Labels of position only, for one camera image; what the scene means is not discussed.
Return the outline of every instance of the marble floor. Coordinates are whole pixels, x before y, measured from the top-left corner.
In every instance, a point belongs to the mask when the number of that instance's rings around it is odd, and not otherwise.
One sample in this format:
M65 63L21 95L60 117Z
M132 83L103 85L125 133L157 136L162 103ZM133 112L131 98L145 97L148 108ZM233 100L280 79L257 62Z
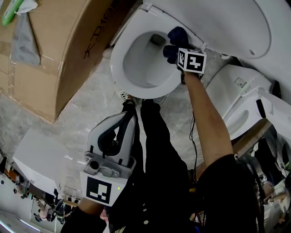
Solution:
M207 64L202 83L206 87L213 76L229 61L220 54L206 50ZM84 169L84 152L90 130L105 117L119 113L122 104L115 94L110 61L103 59L96 71L69 101L54 124L42 121L8 97L0 96L0 148L10 159L26 132L33 128L50 136L68 149L66 156L66 186L80 190L80 171ZM161 115L170 131L171 142L180 157L193 168L195 150L189 140L193 120L186 86L179 85L169 94L161 107ZM140 141L146 159L146 135L140 121ZM196 129L193 134L197 145L197 164L203 162Z

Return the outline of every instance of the gloved hand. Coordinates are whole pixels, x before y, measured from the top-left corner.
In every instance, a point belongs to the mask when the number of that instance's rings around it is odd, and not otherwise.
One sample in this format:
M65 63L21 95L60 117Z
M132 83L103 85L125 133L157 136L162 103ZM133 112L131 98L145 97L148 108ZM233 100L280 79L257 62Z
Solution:
M165 46L163 50L163 55L165 58L167 58L167 61L170 64L177 65L179 48L195 49L194 47L189 45L188 35L184 28L181 27L174 28L172 31L168 33L168 38L170 39L170 43L172 44L172 46ZM184 71L179 66L177 66L177 69L182 72L181 83L185 84Z

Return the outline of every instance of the shoe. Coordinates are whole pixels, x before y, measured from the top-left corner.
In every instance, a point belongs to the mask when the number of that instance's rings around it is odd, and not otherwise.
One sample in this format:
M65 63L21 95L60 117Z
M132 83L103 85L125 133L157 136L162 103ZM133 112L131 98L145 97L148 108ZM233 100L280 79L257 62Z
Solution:
M127 101L132 101L135 106L137 105L136 99L133 96L126 93L125 91L118 88L116 84L115 84L114 89L115 89L116 95L121 99L122 104L124 104Z

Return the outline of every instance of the white toilet lid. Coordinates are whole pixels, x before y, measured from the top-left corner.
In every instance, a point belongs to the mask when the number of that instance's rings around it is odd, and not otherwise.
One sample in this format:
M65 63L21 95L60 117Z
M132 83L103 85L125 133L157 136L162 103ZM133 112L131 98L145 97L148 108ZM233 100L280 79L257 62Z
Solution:
M138 10L134 14L121 34L120 38L118 39L110 60L112 76L120 88L132 96L143 99L151 99L158 98L170 93L180 84L181 72L176 69L176 65L168 64L173 72L170 72L168 74L168 78L160 85L150 87L142 85L139 86L134 83L129 79L129 77L126 76L124 68L125 56L133 42L140 35L143 35L146 32L155 31L167 35L173 28L177 26L185 28L185 26L165 13L159 14L158 12L146 12L144 10ZM191 33L187 28L185 29L189 35L195 37L195 35L193 35L193 33Z
M258 58L269 50L271 44L269 25L254 0L144 0L144 2L177 19L213 51L239 58Z

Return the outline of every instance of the toilet seat lid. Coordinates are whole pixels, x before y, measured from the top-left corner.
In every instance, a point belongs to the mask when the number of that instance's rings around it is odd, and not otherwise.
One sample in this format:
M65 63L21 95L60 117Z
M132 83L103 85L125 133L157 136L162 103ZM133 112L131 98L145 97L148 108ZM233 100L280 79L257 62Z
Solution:
M222 54L258 58L271 45L268 22L254 0L144 0L144 3L171 15L209 49Z

